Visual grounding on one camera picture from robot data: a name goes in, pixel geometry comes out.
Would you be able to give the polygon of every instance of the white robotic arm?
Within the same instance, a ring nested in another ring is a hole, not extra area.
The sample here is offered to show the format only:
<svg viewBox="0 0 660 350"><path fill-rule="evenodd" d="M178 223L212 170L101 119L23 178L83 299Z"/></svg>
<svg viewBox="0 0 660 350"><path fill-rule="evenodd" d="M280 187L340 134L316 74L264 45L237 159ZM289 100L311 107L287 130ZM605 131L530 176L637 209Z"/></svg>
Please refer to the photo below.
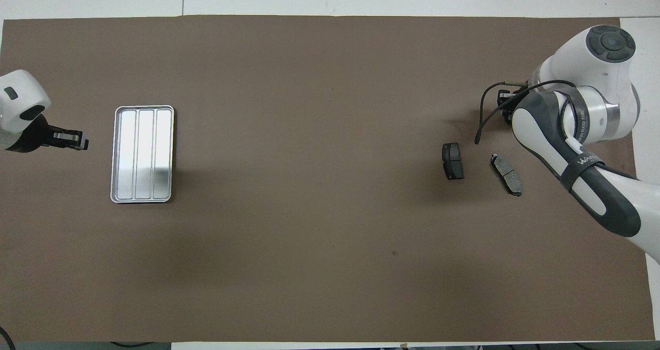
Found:
<svg viewBox="0 0 660 350"><path fill-rule="evenodd" d="M87 150L82 131L49 125L41 114L50 99L39 82L24 70L0 76L0 150L26 153L40 146Z"/></svg>
<svg viewBox="0 0 660 350"><path fill-rule="evenodd" d="M629 134L639 116L630 83L632 37L615 26L596 26L571 38L533 74L511 124L521 145L538 157L604 228L627 237L660 262L660 186L604 166L582 144Z"/></svg>

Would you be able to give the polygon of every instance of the robot end effector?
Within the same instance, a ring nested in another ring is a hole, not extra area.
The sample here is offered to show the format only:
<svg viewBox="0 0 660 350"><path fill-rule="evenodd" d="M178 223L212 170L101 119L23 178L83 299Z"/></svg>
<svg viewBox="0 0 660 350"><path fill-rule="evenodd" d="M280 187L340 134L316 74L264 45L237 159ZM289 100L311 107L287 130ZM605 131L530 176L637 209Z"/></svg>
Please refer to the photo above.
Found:
<svg viewBox="0 0 660 350"><path fill-rule="evenodd" d="M591 123L584 143L624 137L639 118L639 97L630 80L635 49L632 36L617 26L585 29L534 71L530 85L553 79L575 84L587 105ZM554 91L561 87L551 84L537 91ZM573 120L570 110L568 113L567 121Z"/></svg>
<svg viewBox="0 0 660 350"><path fill-rule="evenodd" d="M0 149L27 153L40 146L87 150L82 131L49 125L41 114L51 105L39 82L27 71L0 76Z"/></svg>

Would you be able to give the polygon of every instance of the metal tray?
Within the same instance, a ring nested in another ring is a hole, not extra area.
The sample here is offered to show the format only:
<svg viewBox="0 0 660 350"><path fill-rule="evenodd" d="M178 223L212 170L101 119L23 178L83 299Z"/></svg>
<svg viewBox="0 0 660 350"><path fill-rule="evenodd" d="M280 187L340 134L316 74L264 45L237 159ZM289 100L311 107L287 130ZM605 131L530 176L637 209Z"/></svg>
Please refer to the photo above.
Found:
<svg viewBox="0 0 660 350"><path fill-rule="evenodd" d="M110 199L162 203L172 195L174 108L120 106L115 111Z"/></svg>

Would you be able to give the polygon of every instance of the white table surface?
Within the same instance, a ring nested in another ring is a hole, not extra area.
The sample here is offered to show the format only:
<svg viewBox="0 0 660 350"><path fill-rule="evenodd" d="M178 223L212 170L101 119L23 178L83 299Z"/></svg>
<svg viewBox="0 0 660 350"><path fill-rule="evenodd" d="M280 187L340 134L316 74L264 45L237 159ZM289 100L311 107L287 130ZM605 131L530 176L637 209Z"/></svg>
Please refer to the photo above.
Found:
<svg viewBox="0 0 660 350"><path fill-rule="evenodd" d="M656 141L660 137L660 83L657 82L660 76L660 0L2 0L0 3L0 21L182 14L620 17L622 28L633 35L637 44L636 59L631 66L631 77L642 106L639 122L633 130L637 177L653 181L660 176L657 165L660 164L660 143ZM655 337L660 340L660 266L648 257L647 261ZM410 347L467 345L408 340L414 339L401 339L397 343L174 343L172 348L252 350L398 347L402 343Z"/></svg>

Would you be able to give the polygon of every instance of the black cable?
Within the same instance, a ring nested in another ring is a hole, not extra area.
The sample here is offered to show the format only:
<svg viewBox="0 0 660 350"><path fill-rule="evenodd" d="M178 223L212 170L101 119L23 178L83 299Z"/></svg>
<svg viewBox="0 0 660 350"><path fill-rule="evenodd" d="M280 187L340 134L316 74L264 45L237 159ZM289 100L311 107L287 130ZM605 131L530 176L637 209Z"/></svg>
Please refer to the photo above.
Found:
<svg viewBox="0 0 660 350"><path fill-rule="evenodd" d="M598 348L586 347L586 346L582 345L582 343L578 343L578 342L573 342L573 345L575 345L579 348L584 348L584 350L598 350Z"/></svg>
<svg viewBox="0 0 660 350"><path fill-rule="evenodd" d="M573 112L573 117L577 117L577 113L575 113L575 105L573 105L573 100L571 99L570 96L567 94L564 94L563 92L559 92L559 94L564 95L566 99L564 100L564 103L562 104L562 108L559 109L559 116L557 117L558 125L559 128L561 128L561 132L564 136L564 140L568 139L568 136L566 135L566 128L564 127L564 112L566 111L567 106L571 106L571 111ZM578 125L575 125L575 128L573 129L573 137L577 134L577 127Z"/></svg>
<svg viewBox="0 0 660 350"><path fill-rule="evenodd" d="M112 345L117 345L119 347L141 347L141 346L145 346L145 345L148 345L150 343L153 343L153 342L135 343L134 345L126 345L125 343L119 343L119 342L113 342L113 341L110 341L110 343Z"/></svg>
<svg viewBox="0 0 660 350"><path fill-rule="evenodd" d="M16 345L14 345L14 341L11 340L11 337L5 331L4 328L0 327L0 334L2 334L2 337L5 339L5 342L7 342L7 346L9 346L9 350L16 350Z"/></svg>
<svg viewBox="0 0 660 350"><path fill-rule="evenodd" d="M516 350L516 348L513 345L507 345L511 350ZM540 345L538 343L535 343L534 346L537 348L537 350L541 350Z"/></svg>
<svg viewBox="0 0 660 350"><path fill-rule="evenodd" d="M495 110L493 110L489 115L486 116L485 120L482 120L481 123L479 124L479 129L476 130L476 135L474 136L474 144L479 144L479 141L481 141L481 131L484 129L484 126L492 118L493 115L495 115L499 110L504 108L505 106L511 104L511 102L515 101L518 96L521 94L526 94L533 89L537 89L538 87L545 86L545 85L550 85L552 83L561 83L563 85L568 85L570 87L575 87L575 85L571 82L568 82L567 80L563 79L553 79L553 80L546 80L545 82L537 83L533 86L527 87L526 89L519 91L517 94L511 96L510 98L506 99L506 101L502 104L500 104Z"/></svg>
<svg viewBox="0 0 660 350"><path fill-rule="evenodd" d="M494 89L497 86L527 87L527 84L518 82L506 82L503 80L502 82L493 83L492 85L488 86L488 89L486 89L486 91L484 91L484 93L481 95L481 101L479 103L479 125L481 125L484 117L484 99L486 98L486 94L488 94L488 91Z"/></svg>
<svg viewBox="0 0 660 350"><path fill-rule="evenodd" d="M559 117L558 117L559 123L558 124L561 127L561 132L564 135L564 139L568 139L568 137L566 136L566 130L564 129L564 119L563 119L564 118L564 111L566 110L566 107L570 105L571 109L573 109L573 117L577 117L577 114L575 113L575 107L573 106L573 101L571 101L570 96L568 96L567 94L564 94L563 92L560 92L560 94L564 95L566 97L566 100L562 104L561 109L559 109ZM617 174L618 176L622 176L622 177L629 178L629 179L636 179L637 181L639 181L639 179L636 178L635 176L631 176L631 175L629 175L629 174L627 174L623 171L619 171L618 169L613 169L612 167L607 166L603 162L597 162L596 164L594 164L594 166L599 167L601 169L604 169L605 171L612 172L613 174Z"/></svg>

